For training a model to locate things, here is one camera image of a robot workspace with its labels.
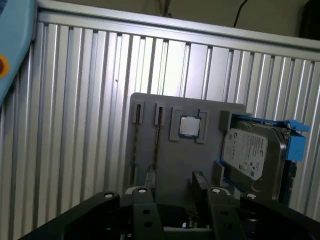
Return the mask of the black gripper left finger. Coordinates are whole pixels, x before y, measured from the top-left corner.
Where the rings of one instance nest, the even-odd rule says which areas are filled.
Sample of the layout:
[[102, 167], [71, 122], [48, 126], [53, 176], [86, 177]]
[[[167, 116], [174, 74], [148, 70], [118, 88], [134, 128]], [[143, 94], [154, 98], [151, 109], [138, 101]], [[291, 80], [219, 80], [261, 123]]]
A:
[[99, 192], [22, 236], [23, 240], [162, 240], [164, 228], [154, 202], [156, 170], [143, 186], [120, 196]]

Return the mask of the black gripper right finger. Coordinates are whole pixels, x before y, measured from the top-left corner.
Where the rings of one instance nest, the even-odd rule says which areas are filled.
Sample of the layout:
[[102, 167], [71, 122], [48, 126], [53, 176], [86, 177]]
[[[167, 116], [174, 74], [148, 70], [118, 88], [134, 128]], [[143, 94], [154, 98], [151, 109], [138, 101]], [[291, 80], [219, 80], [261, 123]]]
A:
[[239, 199], [211, 187], [201, 171], [192, 172], [192, 197], [199, 224], [215, 240], [318, 240], [320, 223], [277, 201], [245, 192]]

